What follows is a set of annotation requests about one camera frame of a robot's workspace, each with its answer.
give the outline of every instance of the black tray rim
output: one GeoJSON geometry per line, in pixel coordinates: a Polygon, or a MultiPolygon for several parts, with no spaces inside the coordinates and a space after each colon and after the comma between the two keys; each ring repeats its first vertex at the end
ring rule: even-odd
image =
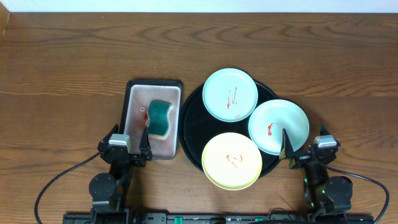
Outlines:
{"type": "MultiPolygon", "coordinates": [[[[279,99],[279,97],[276,95],[276,93],[275,93],[274,91],[272,91],[268,86],[266,86],[265,84],[263,84],[263,83],[260,82],[260,81],[257,81],[257,80],[255,80],[255,79],[253,79],[253,80],[254,80],[254,83],[255,83],[255,84],[257,84],[257,85],[263,87],[265,90],[267,90],[267,91],[274,97],[274,100],[279,99]]],[[[183,130],[183,119],[184,119],[184,117],[185,117],[185,114],[187,113],[187,108],[189,107],[190,103],[192,102],[192,99],[193,99],[194,97],[197,96],[198,92],[202,91],[204,85],[205,85],[205,84],[201,84],[200,86],[198,86],[198,87],[188,96],[188,98],[185,100],[185,102],[184,102],[184,104],[183,104],[183,106],[182,106],[182,108],[181,108],[181,110],[180,110],[180,117],[179,117],[179,119],[178,119],[178,138],[179,138],[179,140],[180,140],[181,147],[182,147],[182,149],[183,149],[185,155],[188,157],[189,161],[190,161],[198,170],[202,171],[203,173],[204,173],[204,171],[203,171],[202,166],[199,165],[199,164],[197,164],[197,163],[195,162],[195,160],[193,160],[192,155],[191,155],[191,154],[189,153],[189,151],[188,151],[188,147],[187,147],[187,145],[186,145],[186,143],[185,143],[184,135],[183,135],[183,131],[182,131],[182,130],[183,130]]],[[[264,177],[264,176],[267,175],[269,172],[271,172],[271,171],[279,164],[279,162],[280,162],[279,156],[275,156],[275,159],[274,159],[274,161],[272,162],[272,164],[268,167],[268,169],[265,170],[265,172],[261,172],[261,173],[260,173],[259,178],[264,177]]]]}

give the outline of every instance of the metal baking pan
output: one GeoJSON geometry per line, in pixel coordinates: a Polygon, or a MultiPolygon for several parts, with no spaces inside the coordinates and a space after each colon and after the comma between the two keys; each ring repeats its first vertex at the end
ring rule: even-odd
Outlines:
{"type": "Polygon", "coordinates": [[[182,85],[175,80],[130,80],[124,95],[120,122],[121,134],[128,134],[131,140],[130,153],[139,154],[142,131],[147,125],[147,111],[152,100],[170,103],[167,115],[169,132],[164,138],[149,135],[153,159],[172,159],[177,152],[177,129],[180,112],[182,85]]]}

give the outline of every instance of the black tray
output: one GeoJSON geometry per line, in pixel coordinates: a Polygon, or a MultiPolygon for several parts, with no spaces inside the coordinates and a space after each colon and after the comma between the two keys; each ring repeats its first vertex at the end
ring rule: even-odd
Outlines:
{"type": "MultiPolygon", "coordinates": [[[[278,99],[278,96],[264,84],[254,81],[259,92],[257,106],[261,103],[278,99]]],[[[203,85],[199,86],[185,101],[180,111],[180,121],[178,122],[178,137],[182,149],[192,164],[203,172],[201,166],[201,154],[208,141],[213,137],[227,132],[234,132],[249,136],[247,118],[233,123],[220,121],[214,118],[203,104],[202,100],[203,85]]],[[[273,156],[260,150],[262,157],[262,169],[260,177],[268,174],[278,163],[279,156],[273,156]]]]}

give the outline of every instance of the sponge edge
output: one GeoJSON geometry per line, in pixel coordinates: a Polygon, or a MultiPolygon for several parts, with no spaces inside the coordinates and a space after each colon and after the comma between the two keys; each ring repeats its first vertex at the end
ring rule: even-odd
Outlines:
{"type": "Polygon", "coordinates": [[[169,121],[167,115],[171,104],[157,100],[152,100],[148,106],[148,134],[158,137],[165,137],[169,130],[169,121]]]}

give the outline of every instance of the sponge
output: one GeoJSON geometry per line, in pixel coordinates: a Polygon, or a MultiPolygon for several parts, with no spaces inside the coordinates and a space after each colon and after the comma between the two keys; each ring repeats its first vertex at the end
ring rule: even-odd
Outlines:
{"type": "Polygon", "coordinates": [[[167,114],[171,108],[170,103],[152,100],[148,107],[148,134],[165,137],[169,129],[167,114]]]}

